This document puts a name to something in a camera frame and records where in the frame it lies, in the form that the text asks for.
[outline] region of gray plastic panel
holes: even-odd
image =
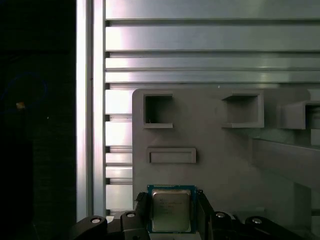
[[[145,129],[144,95],[159,91],[167,89],[139,89],[132,97],[133,197],[146,191],[147,185],[196,185],[204,190],[217,210],[233,212],[264,208],[266,217],[283,226],[310,224],[306,219],[308,214],[300,211],[310,208],[309,188],[248,163],[248,135],[276,138],[288,144],[310,140],[306,137],[310,137],[308,131],[303,134],[292,131],[289,137],[276,129],[277,105],[307,101],[310,99],[307,90],[258,90],[263,92],[264,98],[264,128],[250,131],[222,128],[227,118],[222,99],[233,92],[226,88],[170,89],[172,103],[166,111],[174,113],[173,128]],[[149,163],[148,148],[170,147],[195,148],[196,163]]]

